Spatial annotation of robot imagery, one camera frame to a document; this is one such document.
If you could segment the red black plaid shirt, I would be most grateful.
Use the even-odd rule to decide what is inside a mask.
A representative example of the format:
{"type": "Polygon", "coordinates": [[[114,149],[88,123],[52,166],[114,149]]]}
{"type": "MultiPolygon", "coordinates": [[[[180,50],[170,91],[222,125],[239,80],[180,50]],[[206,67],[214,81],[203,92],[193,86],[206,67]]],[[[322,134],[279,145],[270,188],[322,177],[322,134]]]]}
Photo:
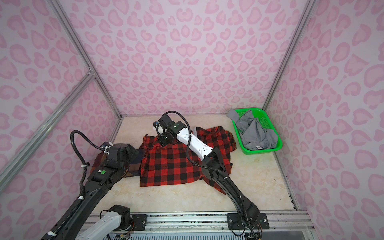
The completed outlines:
{"type": "MultiPolygon", "coordinates": [[[[223,127],[203,129],[197,127],[192,133],[212,148],[218,148],[223,156],[227,172],[232,171],[231,152],[237,149],[232,133],[223,127]]],[[[163,147],[157,137],[144,136],[140,149],[144,151],[140,172],[140,187],[181,185],[199,180],[224,194],[224,190],[202,173],[201,168],[191,164],[186,157],[187,146],[181,142],[163,147]]]]}

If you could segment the green plastic basket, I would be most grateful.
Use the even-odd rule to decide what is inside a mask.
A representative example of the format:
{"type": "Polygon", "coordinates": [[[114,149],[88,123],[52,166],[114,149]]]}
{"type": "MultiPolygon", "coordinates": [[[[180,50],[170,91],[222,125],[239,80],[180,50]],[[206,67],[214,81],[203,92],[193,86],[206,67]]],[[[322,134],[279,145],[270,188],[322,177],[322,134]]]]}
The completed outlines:
{"type": "Polygon", "coordinates": [[[244,154],[266,154],[283,147],[282,140],[267,113],[258,108],[230,110],[236,136],[244,154]]]}

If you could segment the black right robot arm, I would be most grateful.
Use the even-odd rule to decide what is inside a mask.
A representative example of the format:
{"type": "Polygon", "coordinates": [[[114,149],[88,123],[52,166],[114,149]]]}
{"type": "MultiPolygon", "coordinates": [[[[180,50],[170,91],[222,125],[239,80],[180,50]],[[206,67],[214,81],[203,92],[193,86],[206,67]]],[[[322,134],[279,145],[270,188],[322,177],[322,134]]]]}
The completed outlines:
{"type": "Polygon", "coordinates": [[[179,141],[187,146],[186,158],[202,170],[204,177],[214,181],[231,199],[237,213],[241,216],[241,223],[250,229],[262,232],[258,217],[260,210],[236,186],[226,170],[223,156],[218,148],[211,148],[192,134],[188,121],[182,117],[182,122],[173,121],[170,112],[163,114],[159,120],[153,122],[160,144],[165,147],[179,141]]]}

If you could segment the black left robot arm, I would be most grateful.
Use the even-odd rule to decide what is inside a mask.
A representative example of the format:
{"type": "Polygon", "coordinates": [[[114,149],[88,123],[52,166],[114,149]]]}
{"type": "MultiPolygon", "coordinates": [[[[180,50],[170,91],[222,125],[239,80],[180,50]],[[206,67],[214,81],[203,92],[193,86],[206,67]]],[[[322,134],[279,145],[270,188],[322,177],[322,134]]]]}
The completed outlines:
{"type": "Polygon", "coordinates": [[[123,178],[140,153],[129,144],[105,142],[100,149],[106,154],[105,160],[92,171],[78,198],[43,240],[74,240],[98,203],[123,178]]]}

